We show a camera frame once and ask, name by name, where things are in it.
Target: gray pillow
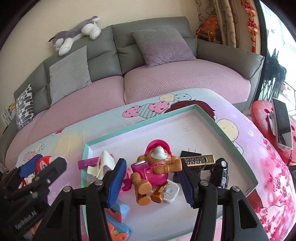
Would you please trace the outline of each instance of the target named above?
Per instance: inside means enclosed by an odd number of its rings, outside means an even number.
[[[69,54],[49,67],[51,106],[91,84],[86,58],[86,46]]]
[[[170,62],[196,60],[176,28],[147,29],[131,32],[147,68]]]

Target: patterned throw pillow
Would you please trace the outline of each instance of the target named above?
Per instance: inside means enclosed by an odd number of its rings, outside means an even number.
[[[25,125],[34,119],[33,97],[31,84],[16,99],[16,121],[17,128],[20,131]]]

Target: wall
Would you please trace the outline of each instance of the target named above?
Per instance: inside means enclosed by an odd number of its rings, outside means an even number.
[[[13,92],[53,53],[48,40],[57,32],[98,15],[98,26],[146,18],[186,16],[198,28],[195,0],[41,0],[16,25],[0,51],[0,113],[14,101]],[[4,125],[0,120],[0,136]]]

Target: pink sofa cover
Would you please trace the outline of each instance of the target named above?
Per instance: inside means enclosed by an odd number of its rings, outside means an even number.
[[[147,69],[141,66],[124,77],[126,104],[189,88],[206,88],[231,104],[248,99],[251,84],[236,71],[206,60],[162,64]]]
[[[39,139],[91,116],[125,105],[123,92],[123,77],[112,76],[66,96],[48,110],[39,113],[17,133],[10,144],[5,158],[7,168],[13,169],[19,154]]]
[[[147,69],[141,66],[122,76],[98,80],[39,113],[19,131],[6,153],[13,169],[19,154],[39,139],[102,112],[187,88],[207,88],[231,104],[245,102],[250,82],[239,73],[205,60],[173,62]]]

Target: purple pillow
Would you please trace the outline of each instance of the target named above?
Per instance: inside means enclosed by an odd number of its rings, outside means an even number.
[[[176,28],[131,32],[142,52],[147,68],[170,62],[196,60]]]

